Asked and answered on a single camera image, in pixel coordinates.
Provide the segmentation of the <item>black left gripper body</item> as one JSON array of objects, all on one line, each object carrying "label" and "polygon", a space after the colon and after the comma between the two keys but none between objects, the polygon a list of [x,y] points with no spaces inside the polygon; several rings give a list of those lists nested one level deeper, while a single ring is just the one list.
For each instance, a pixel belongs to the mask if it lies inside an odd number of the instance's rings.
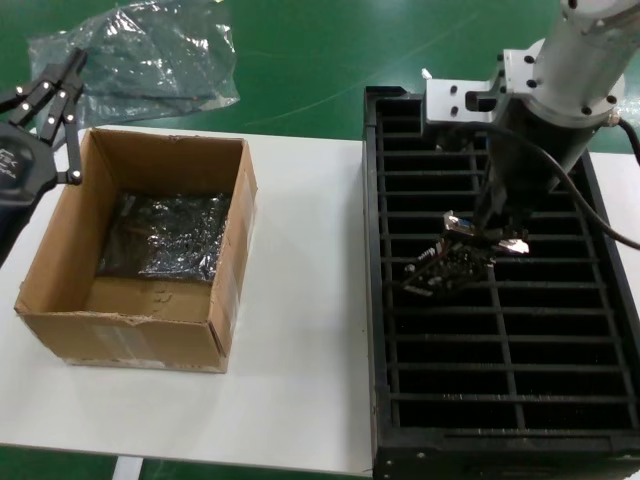
[{"label": "black left gripper body", "polygon": [[1,265],[44,194],[57,185],[50,144],[8,123],[1,124]]}]

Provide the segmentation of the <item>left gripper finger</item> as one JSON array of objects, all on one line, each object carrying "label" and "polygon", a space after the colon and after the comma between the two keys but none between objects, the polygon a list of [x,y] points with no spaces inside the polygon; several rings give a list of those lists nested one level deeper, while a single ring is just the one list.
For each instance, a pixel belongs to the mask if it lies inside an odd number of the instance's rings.
[{"label": "left gripper finger", "polygon": [[25,126],[51,104],[53,125],[73,123],[81,95],[81,54],[70,53],[62,63],[50,63],[28,84],[1,93],[1,114],[10,113],[9,122]]},{"label": "left gripper finger", "polygon": [[82,181],[78,140],[77,103],[83,93],[81,72],[87,51],[74,48],[62,63],[49,64],[42,72],[50,84],[46,98],[50,104],[39,138],[56,151],[66,146],[69,167],[58,173],[58,182],[78,185]]}]

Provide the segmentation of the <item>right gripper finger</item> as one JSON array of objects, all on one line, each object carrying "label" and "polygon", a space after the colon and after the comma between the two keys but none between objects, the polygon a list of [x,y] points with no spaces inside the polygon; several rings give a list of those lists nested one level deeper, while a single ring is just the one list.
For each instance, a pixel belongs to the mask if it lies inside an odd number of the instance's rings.
[{"label": "right gripper finger", "polygon": [[494,220],[500,216],[501,199],[492,188],[483,188],[475,207],[475,227],[478,234],[485,235],[493,228]]},{"label": "right gripper finger", "polygon": [[524,226],[524,220],[515,215],[507,217],[506,225],[503,228],[504,236],[507,239],[517,239],[526,241],[528,239],[528,230]]}]

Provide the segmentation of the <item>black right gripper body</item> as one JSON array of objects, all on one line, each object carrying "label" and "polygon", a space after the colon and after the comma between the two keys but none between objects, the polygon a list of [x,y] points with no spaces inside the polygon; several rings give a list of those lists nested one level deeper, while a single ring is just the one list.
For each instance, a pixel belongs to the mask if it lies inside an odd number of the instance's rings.
[{"label": "black right gripper body", "polygon": [[549,154],[568,172],[594,135],[592,127],[566,128],[549,123],[532,113],[519,99],[509,101],[497,123],[499,132],[489,133],[489,173],[485,188],[501,199],[500,216],[523,220],[543,202],[559,180],[543,156]]}]

